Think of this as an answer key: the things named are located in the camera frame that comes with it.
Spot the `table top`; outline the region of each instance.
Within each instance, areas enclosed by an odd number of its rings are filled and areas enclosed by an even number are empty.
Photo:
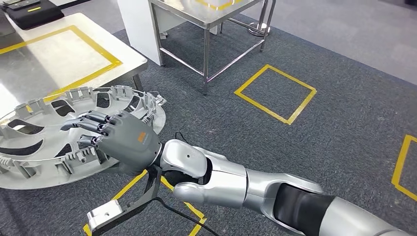
[[[149,0],[204,29],[210,29],[261,0]]]
[[[0,117],[29,100],[99,87],[148,66],[145,57],[82,13],[30,30],[12,25],[24,42],[0,49]]]

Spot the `black case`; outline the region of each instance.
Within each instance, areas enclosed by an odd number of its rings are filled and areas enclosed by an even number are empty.
[[[17,26],[23,30],[64,17],[61,10],[48,0],[40,0],[39,3],[21,8],[19,10],[7,8],[6,12],[17,24]]]

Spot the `orange label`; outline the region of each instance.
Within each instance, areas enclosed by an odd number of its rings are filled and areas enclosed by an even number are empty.
[[[142,133],[139,135],[139,137],[138,137],[138,141],[139,141],[139,142],[143,142],[143,139],[145,138],[145,135],[146,135],[146,133],[145,133],[145,132],[142,132]]]

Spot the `black cable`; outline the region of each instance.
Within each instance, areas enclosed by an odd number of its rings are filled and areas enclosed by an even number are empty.
[[[196,224],[198,224],[198,225],[200,225],[201,227],[203,227],[203,228],[205,228],[207,231],[209,231],[210,233],[212,233],[213,235],[215,235],[215,236],[219,236],[215,231],[213,231],[212,229],[210,229],[208,226],[206,226],[206,225],[204,225],[204,224],[202,224],[202,223],[200,223],[200,222],[198,222],[197,220],[195,220],[195,219],[193,219],[193,218],[191,218],[191,217],[189,217],[188,215],[186,215],[186,214],[184,214],[184,213],[182,213],[181,211],[178,211],[178,210],[175,210],[174,208],[172,208],[172,207],[170,207],[170,206],[168,206],[161,198],[159,198],[159,197],[156,197],[156,198],[154,198],[154,199],[152,199],[152,200],[150,200],[149,201],[149,203],[150,202],[152,202],[152,201],[154,201],[154,200],[156,200],[156,201],[158,201],[158,202],[160,202],[166,209],[168,209],[168,210],[170,210],[170,211],[172,211],[173,213],[176,213],[176,214],[178,214],[178,215],[180,215],[180,216],[182,216],[182,217],[184,217],[184,218],[186,218],[186,219],[188,219],[188,220],[191,220],[192,222],[194,222],[194,223],[196,223]]]
[[[189,144],[189,142],[188,142],[188,141],[184,138],[184,136],[182,135],[182,133],[181,133],[181,132],[179,132],[179,131],[175,132],[175,139],[178,139],[178,138],[177,138],[177,134],[181,135],[182,139],[183,139],[186,143],[188,143],[188,144]]]

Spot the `black arm segment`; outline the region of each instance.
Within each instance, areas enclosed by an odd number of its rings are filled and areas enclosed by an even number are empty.
[[[306,236],[318,236],[322,219],[334,198],[282,184],[278,189],[273,214],[277,220]]]

